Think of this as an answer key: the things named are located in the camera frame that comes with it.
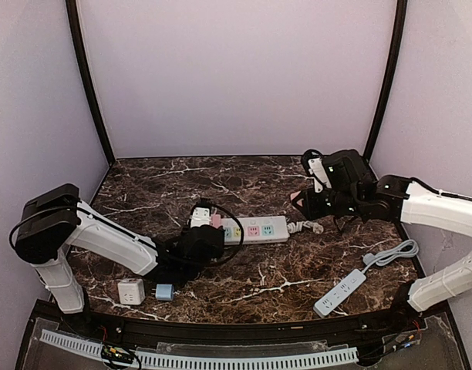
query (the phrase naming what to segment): white power adapter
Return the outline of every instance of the white power adapter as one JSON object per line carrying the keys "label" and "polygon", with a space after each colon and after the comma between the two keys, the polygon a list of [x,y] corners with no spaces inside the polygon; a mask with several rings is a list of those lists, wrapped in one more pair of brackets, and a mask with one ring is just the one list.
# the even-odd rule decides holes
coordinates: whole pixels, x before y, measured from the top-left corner
{"label": "white power adapter", "polygon": [[142,304],[145,288],[142,279],[124,279],[118,283],[121,304]]}

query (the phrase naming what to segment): white wall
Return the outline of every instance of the white wall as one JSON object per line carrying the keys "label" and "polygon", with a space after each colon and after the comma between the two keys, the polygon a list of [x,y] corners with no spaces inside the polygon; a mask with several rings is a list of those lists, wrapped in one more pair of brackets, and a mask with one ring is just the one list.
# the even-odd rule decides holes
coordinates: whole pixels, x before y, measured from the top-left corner
{"label": "white wall", "polygon": [[363,149],[390,0],[81,0],[118,157]]}
{"label": "white wall", "polygon": [[[373,167],[417,176],[472,196],[472,1],[410,2],[399,64]],[[408,227],[430,274],[472,249],[472,240]],[[450,301],[472,362],[472,294]]]}
{"label": "white wall", "polygon": [[0,2],[0,370],[15,366],[35,299],[47,297],[8,232],[27,200],[62,183],[89,200],[106,168],[65,2]]}

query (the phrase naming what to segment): gray power cable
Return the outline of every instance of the gray power cable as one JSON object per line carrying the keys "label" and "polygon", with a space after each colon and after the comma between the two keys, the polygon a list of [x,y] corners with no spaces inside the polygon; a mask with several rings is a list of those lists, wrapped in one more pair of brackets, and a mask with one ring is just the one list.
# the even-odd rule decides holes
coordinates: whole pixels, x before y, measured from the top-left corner
{"label": "gray power cable", "polygon": [[377,254],[368,253],[362,258],[366,267],[362,269],[362,273],[366,273],[370,267],[374,264],[377,266],[386,266],[398,257],[411,258],[418,254],[420,247],[418,243],[413,239],[403,241],[397,247],[389,249],[387,251],[381,251]]}

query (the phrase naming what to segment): marble surface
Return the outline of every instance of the marble surface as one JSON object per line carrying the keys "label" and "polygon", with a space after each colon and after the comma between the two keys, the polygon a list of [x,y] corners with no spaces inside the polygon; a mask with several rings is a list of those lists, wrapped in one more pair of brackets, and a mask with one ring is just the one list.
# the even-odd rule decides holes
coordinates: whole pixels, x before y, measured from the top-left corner
{"label": "marble surface", "polygon": [[[289,194],[312,186],[297,156],[188,157],[118,160],[93,207],[139,234],[175,236],[199,197],[208,197],[239,217],[283,214],[304,220]],[[316,300],[352,269],[362,256],[395,247],[393,225],[355,220],[343,234],[331,217],[325,231],[293,234],[286,243],[246,246],[220,267],[206,269],[175,292],[172,302],[155,299],[155,284],[144,281],[139,306],[119,302],[117,283],[135,275],[121,265],[79,248],[69,263],[89,294],[91,308],[127,317],[196,323],[269,323],[313,320]],[[400,284],[416,278],[411,260],[368,272],[355,294],[329,317],[388,308]]]}

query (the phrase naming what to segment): white robotic arm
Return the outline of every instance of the white robotic arm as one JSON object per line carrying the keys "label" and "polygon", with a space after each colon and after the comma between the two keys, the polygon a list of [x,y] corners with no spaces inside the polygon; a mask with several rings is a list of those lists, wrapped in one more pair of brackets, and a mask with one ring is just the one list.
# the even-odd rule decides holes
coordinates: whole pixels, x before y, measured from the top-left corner
{"label": "white robotic arm", "polygon": [[[445,197],[412,182],[403,201],[400,220],[472,237],[472,200]],[[409,290],[408,303],[418,312],[472,289],[472,251],[460,261],[428,277],[417,279]]]}
{"label": "white robotic arm", "polygon": [[224,253],[224,231],[210,225],[211,206],[201,203],[180,237],[169,246],[154,243],[101,216],[78,198],[78,188],[66,184],[25,205],[10,244],[36,269],[61,311],[75,314],[83,311],[85,297],[64,255],[66,247],[82,247],[160,283],[184,283]]}
{"label": "white robotic arm", "polygon": [[[315,186],[292,194],[293,205],[307,219],[326,215],[421,224],[472,237],[472,198],[436,190],[423,181],[388,175],[377,180],[355,150],[329,156],[308,150],[302,165]],[[410,285],[407,303],[425,311],[472,289],[472,251],[442,271]]]}

